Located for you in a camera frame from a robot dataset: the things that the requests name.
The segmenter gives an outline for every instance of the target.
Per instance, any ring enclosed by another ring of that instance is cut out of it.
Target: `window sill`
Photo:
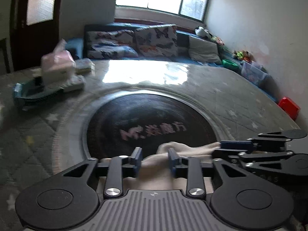
[[[168,24],[176,24],[180,27],[189,28],[193,30],[196,27],[204,26],[202,22],[146,8],[116,6],[114,17],[119,19],[136,19],[136,20],[146,20],[146,21],[155,21]]]

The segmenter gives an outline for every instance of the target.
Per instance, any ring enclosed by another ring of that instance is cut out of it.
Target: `beige cloth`
[[[211,153],[215,148],[220,147],[220,143],[215,142],[201,147],[189,147],[182,143],[170,142],[161,144],[157,154],[146,157],[142,161],[138,178],[125,178],[123,180],[124,191],[127,189],[143,190],[186,190],[187,180],[184,178],[175,179],[171,175],[168,164],[168,149],[174,148],[179,156],[197,157],[201,162],[211,163]],[[207,193],[213,191],[209,178],[204,178]],[[101,179],[98,192],[103,192],[105,178]]]

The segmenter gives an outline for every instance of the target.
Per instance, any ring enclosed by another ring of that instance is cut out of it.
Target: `window frame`
[[[175,16],[183,17],[183,18],[190,19],[190,20],[193,20],[193,21],[204,23],[206,11],[207,11],[207,8],[208,8],[208,0],[206,0],[206,4],[205,4],[204,11],[203,11],[202,20],[198,20],[196,18],[188,17],[188,16],[185,16],[185,15],[181,14],[183,0],[181,0],[180,7],[179,7],[179,12],[177,14],[171,13],[171,12],[167,12],[167,11],[163,11],[163,10],[152,9],[152,8],[149,8],[149,7],[145,8],[145,7],[138,7],[138,6],[126,6],[126,5],[117,5],[117,4],[115,4],[115,5],[118,6],[118,7],[124,7],[124,8],[140,8],[140,9],[146,9],[146,10],[155,11],[155,12],[163,12],[163,13],[167,13],[167,14],[170,14],[170,15],[175,15]]]

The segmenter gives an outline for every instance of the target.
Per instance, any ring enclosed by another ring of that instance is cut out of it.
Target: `round black mat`
[[[210,124],[193,108],[152,94],[113,99],[97,110],[87,129],[87,149],[98,159],[129,156],[137,146],[147,157],[171,141],[198,147],[217,139]]]

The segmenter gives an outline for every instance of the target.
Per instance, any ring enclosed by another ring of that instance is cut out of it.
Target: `red plastic container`
[[[278,106],[281,107],[292,118],[293,121],[296,120],[296,117],[301,110],[301,108],[289,97],[282,98],[278,103]]]

